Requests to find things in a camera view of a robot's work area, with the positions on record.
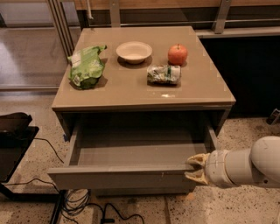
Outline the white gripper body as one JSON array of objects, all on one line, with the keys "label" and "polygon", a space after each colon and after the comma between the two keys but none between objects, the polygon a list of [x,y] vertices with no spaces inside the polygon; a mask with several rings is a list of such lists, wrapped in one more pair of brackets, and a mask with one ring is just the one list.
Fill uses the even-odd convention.
[{"label": "white gripper body", "polygon": [[206,160],[204,172],[208,184],[219,188],[235,187],[226,171],[226,155],[228,150],[214,150]]}]

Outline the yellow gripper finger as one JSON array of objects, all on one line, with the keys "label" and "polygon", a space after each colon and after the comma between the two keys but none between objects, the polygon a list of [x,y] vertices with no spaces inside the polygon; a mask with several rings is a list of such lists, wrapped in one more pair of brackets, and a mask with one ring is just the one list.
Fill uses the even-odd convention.
[{"label": "yellow gripper finger", "polygon": [[189,157],[186,162],[195,168],[202,168],[206,165],[208,157],[209,153],[200,153]]},{"label": "yellow gripper finger", "polygon": [[209,182],[205,176],[205,173],[203,170],[197,170],[197,171],[186,171],[185,176],[195,182],[198,182],[202,185],[208,185]]}]

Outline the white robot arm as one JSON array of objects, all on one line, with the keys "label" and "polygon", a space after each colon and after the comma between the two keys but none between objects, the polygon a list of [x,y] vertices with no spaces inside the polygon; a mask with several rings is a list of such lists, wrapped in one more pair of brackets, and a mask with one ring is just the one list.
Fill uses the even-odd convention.
[{"label": "white robot arm", "polygon": [[189,157],[187,163],[194,171],[186,171],[185,176],[202,185],[279,188],[280,137],[262,137],[249,149],[197,154]]}]

